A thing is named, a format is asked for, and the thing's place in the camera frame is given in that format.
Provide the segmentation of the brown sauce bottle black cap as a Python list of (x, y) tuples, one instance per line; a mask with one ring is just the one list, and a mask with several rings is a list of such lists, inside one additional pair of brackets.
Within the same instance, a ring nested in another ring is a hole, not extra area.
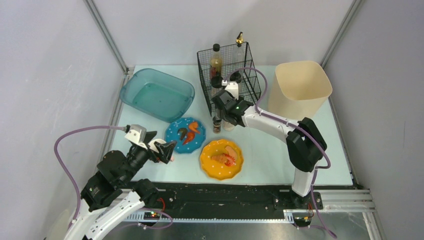
[(220, 50), (221, 46), (215, 43), (212, 47), (212, 54), (209, 60), (209, 77), (211, 79), (221, 76), (222, 73), (223, 59)]

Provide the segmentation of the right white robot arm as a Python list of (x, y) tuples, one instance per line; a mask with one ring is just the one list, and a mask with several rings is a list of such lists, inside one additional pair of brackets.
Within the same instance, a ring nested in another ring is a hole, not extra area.
[(319, 168), (317, 163), (328, 158), (325, 153), (327, 143), (312, 119), (304, 117), (296, 121), (282, 118), (243, 97), (235, 98), (226, 90), (220, 90), (212, 101), (220, 119), (234, 126), (259, 130), (286, 144), (289, 160), (295, 168), (291, 190), (300, 197), (310, 193)]

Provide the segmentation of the white-bead shaker jar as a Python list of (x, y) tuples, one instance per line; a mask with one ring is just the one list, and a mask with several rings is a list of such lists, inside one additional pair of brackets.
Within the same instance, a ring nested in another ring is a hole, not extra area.
[(224, 120), (223, 123), (222, 123), (222, 127), (225, 131), (229, 132), (229, 131), (232, 131), (235, 128), (235, 125)]
[(211, 90), (210, 90), (210, 96), (215, 96), (221, 89), (222, 89), (222, 76), (214, 76), (210, 80)]

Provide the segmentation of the small spice jar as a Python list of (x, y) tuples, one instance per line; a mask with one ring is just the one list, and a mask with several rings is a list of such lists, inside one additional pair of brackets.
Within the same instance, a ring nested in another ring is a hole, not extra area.
[(218, 116), (212, 118), (213, 132), (219, 134), (221, 132), (222, 120)]

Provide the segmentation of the gold spout glass bottle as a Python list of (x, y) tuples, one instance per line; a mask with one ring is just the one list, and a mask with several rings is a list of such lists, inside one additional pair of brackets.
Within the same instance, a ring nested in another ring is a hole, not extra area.
[(245, 49), (244, 49), (244, 39), (243, 32), (241, 31), (236, 38), (236, 47), (234, 48), (234, 67), (236, 69), (242, 68), (245, 61)]

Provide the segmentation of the white powder dispenser bottle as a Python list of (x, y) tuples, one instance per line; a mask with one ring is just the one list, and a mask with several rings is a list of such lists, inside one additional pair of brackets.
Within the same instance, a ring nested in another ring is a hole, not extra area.
[(236, 71), (231, 74), (230, 79), (231, 82), (236, 82), (237, 84), (240, 84), (243, 80), (243, 76), (240, 73), (240, 71)]

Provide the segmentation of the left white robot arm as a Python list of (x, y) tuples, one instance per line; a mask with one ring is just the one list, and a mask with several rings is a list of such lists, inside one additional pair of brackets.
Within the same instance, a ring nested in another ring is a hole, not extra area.
[[(125, 132), (131, 143), (127, 154), (119, 150), (107, 152), (97, 164), (97, 172), (79, 189), (74, 177), (59, 154), (59, 143), (66, 137), (89, 130), (107, 129)], [(102, 240), (112, 229), (134, 211), (158, 200), (159, 191), (148, 179), (141, 179), (114, 207), (111, 207), (146, 162), (173, 161), (177, 142), (156, 138), (156, 131), (147, 131), (133, 124), (127, 126), (97, 125), (72, 130), (61, 135), (54, 143), (54, 154), (70, 179), (77, 197), (73, 213), (64, 211), (50, 228), (47, 240)]]

